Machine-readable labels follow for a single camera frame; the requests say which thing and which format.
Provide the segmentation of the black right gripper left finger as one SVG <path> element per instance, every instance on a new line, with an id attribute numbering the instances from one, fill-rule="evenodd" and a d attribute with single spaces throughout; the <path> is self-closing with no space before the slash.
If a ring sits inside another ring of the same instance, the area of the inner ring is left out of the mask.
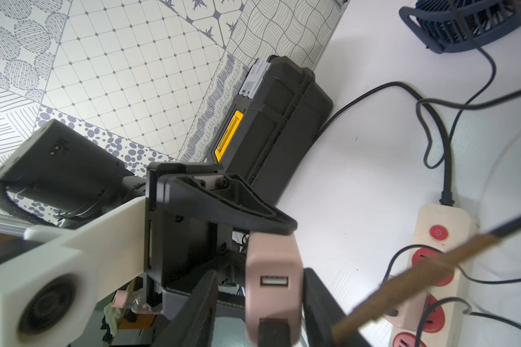
<path id="1" fill-rule="evenodd" d="M 211 346 L 218 294 L 217 272 L 209 270 L 152 346 Z"/>

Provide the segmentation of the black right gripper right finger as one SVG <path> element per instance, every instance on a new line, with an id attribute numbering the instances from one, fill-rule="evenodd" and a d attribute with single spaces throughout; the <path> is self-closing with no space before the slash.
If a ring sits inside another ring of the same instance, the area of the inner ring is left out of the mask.
<path id="1" fill-rule="evenodd" d="M 303 311 L 310 346 L 364 346 L 369 343 L 359 332 L 337 341 L 332 328 L 345 313 L 312 268 L 303 271 Z"/>

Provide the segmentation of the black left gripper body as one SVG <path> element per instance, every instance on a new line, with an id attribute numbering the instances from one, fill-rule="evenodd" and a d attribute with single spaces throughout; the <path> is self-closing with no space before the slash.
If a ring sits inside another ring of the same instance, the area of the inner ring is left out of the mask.
<path id="1" fill-rule="evenodd" d="M 195 217 L 185 198 L 170 192 L 191 182 L 192 203 L 214 189 L 221 165 L 153 162 L 147 168 L 144 267 L 145 298 L 176 318 L 192 291 L 209 270 L 217 273 L 217 316 L 243 318 L 243 254 L 232 238 L 232 227 Z"/>

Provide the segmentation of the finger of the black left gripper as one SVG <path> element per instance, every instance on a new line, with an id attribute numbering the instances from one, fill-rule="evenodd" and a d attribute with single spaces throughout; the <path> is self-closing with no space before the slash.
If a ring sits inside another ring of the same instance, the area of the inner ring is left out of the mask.
<path id="1" fill-rule="evenodd" d="M 243 231 L 289 236 L 298 227 L 236 174 L 165 174 L 156 185 L 156 204 L 173 215 Z"/>

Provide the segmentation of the pink charger of blue fan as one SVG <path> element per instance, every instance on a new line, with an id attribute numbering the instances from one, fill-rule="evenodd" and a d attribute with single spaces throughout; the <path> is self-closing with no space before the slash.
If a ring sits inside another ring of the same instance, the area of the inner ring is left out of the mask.
<path id="1" fill-rule="evenodd" d="M 303 264 L 294 234 L 252 233 L 245 275 L 245 324 L 251 343 L 260 345 L 262 320 L 281 320 L 289 327 L 288 343 L 301 335 Z"/>

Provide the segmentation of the pink usb charger plug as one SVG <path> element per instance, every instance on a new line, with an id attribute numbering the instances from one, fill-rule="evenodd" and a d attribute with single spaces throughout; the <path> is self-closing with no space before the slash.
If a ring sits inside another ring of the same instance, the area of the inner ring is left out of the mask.
<path id="1" fill-rule="evenodd" d="M 406 302 L 395 306 L 384 315 L 393 326 L 407 331 L 417 331 L 428 301 L 428 292 L 422 291 Z"/>

